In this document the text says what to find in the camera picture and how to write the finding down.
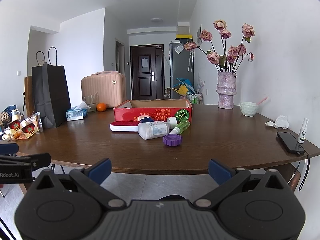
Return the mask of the red white lint brush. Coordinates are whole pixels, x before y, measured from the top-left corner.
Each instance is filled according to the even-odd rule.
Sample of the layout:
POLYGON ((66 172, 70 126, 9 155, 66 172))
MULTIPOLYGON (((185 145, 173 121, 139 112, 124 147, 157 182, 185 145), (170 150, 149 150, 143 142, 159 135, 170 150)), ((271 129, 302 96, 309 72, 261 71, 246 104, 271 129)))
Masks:
POLYGON ((138 121, 114 121, 110 123, 112 132, 138 132, 138 121))

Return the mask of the purple plastic lid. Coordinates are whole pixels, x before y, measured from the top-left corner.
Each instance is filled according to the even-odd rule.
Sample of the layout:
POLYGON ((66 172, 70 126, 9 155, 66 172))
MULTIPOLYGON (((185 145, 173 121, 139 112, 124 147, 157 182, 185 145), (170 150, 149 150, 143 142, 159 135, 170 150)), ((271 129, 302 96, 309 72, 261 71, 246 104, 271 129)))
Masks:
POLYGON ((163 144, 175 147, 179 146, 182 143, 182 136, 176 134, 168 134, 163 137, 163 144))

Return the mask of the green spray bottle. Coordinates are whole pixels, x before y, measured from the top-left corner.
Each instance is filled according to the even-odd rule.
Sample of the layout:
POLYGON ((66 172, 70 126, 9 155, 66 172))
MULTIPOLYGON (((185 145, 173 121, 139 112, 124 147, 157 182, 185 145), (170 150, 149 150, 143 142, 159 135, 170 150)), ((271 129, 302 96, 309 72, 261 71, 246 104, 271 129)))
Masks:
POLYGON ((169 134, 180 135, 190 126, 189 120, 183 120, 178 123, 169 134))

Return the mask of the white tape roll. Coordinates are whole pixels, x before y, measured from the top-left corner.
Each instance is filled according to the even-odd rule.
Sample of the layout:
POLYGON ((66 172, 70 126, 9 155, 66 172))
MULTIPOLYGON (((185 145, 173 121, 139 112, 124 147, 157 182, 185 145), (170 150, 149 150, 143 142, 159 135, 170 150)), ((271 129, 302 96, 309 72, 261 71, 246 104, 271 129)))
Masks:
POLYGON ((170 129, 173 129, 177 125, 177 119, 174 116, 168 117, 167 124, 170 129))

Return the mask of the white plastic bottle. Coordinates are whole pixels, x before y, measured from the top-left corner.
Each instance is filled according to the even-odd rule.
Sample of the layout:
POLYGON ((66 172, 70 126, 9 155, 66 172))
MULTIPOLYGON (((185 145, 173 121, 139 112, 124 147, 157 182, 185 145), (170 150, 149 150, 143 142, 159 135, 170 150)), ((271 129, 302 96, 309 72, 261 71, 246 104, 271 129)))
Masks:
POLYGON ((144 140, 164 137, 169 133, 169 126, 163 121, 142 122, 138 125, 138 134, 144 140))

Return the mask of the snack packages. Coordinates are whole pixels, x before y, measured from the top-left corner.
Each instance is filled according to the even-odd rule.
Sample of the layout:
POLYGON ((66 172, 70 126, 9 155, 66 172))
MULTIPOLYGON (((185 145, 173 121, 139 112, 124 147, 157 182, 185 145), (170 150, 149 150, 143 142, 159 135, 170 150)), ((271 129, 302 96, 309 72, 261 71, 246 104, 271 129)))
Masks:
POLYGON ((16 141, 27 140, 33 135, 43 131, 41 114, 36 112, 30 117, 20 121, 14 120, 8 124, 8 127, 4 130, 2 140, 4 141, 16 141))

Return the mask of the white thermos jug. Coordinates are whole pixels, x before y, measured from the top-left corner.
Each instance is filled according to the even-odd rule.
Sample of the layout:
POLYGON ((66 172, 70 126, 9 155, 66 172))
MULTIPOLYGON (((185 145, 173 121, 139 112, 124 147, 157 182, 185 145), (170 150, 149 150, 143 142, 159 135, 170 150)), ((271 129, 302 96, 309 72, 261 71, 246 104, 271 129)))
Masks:
POLYGON ((21 113, 18 109, 13 109, 11 111, 11 121, 15 121, 15 120, 21 120, 21 113))

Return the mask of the blue tissue pack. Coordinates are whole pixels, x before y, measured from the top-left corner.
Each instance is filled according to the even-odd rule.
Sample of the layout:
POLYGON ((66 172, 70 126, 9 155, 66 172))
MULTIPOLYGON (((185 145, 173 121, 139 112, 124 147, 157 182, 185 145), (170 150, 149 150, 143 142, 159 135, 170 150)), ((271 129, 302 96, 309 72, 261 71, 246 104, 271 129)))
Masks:
POLYGON ((83 101, 78 106, 72 107, 66 112, 66 119, 67 121, 83 120, 90 109, 91 107, 83 101))

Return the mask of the glass cup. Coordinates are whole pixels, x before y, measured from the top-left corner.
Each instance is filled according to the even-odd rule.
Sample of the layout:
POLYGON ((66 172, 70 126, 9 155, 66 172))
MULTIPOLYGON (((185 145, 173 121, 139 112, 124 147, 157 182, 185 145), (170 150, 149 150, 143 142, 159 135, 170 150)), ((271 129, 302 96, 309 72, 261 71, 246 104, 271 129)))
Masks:
POLYGON ((90 109, 88 112, 96 112, 97 111, 97 104, 99 103, 99 95, 88 95, 83 97, 84 102, 87 104, 90 109))

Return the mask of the red cardboard box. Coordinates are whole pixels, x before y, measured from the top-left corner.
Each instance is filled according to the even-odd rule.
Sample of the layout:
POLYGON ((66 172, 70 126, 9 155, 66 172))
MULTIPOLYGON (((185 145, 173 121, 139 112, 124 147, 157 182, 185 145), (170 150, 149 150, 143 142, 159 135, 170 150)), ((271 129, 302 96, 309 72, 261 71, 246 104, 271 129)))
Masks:
POLYGON ((192 122, 193 107, 188 100, 127 100, 114 107, 116 121, 138 121, 140 116, 147 115, 154 121, 166 121, 175 117, 177 122, 192 122))

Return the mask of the black paper bag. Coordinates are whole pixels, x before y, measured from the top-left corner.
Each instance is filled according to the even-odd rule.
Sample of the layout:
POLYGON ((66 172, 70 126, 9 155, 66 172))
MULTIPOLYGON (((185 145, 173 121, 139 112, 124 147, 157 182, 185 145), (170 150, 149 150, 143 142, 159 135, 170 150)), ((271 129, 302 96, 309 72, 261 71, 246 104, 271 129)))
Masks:
POLYGON ((65 67, 50 62, 31 68, 33 100, 45 129, 57 128, 66 121, 71 109, 65 67))

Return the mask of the small white spray bottle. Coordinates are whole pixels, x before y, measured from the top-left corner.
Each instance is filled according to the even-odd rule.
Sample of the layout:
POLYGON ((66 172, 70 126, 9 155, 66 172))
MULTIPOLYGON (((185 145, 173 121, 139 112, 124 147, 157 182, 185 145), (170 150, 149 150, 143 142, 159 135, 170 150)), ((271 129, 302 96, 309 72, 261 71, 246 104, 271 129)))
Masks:
POLYGON ((304 141, 305 141, 308 122, 309 122, 309 119, 308 118, 304 118, 302 126, 300 128, 299 136, 298 136, 298 142, 300 144, 303 144, 304 141))

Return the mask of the pink ceramic vase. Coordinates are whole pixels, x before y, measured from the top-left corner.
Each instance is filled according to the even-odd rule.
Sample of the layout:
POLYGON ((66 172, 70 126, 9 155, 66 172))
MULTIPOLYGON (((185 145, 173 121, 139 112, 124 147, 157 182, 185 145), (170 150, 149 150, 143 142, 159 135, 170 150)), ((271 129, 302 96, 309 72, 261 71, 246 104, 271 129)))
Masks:
POLYGON ((233 109, 236 95, 236 76, 232 72, 218 72, 216 92, 219 95, 218 107, 233 109))

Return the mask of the grey refrigerator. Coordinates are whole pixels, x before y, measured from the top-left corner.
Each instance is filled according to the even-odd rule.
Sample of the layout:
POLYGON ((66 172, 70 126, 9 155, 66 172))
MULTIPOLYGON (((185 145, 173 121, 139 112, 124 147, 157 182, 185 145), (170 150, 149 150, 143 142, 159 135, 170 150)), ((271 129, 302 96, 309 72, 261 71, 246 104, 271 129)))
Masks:
POLYGON ((179 99, 180 96, 173 89, 179 89, 180 80, 187 79, 194 86, 194 63, 193 52, 185 50, 184 44, 192 41, 189 38, 178 38, 169 43, 169 63, 170 63, 170 88, 171 98, 179 99))

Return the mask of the dark front door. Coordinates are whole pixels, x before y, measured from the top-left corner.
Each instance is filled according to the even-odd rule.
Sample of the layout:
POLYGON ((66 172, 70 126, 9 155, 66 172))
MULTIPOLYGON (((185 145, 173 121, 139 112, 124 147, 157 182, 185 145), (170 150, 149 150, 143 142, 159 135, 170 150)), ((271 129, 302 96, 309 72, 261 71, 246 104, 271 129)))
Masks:
POLYGON ((134 100, 164 98, 162 44, 131 46, 131 86, 134 100))

